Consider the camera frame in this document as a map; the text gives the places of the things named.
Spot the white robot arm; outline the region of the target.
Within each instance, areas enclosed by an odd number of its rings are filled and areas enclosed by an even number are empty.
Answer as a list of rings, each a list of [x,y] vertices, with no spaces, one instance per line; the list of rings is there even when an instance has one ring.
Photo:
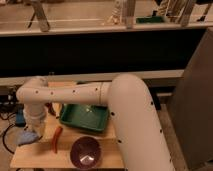
[[[50,87],[42,76],[25,82],[16,93],[24,104],[27,125],[35,131],[46,117],[47,103],[106,106],[128,171],[175,171],[164,132],[146,83],[120,74],[110,82]]]

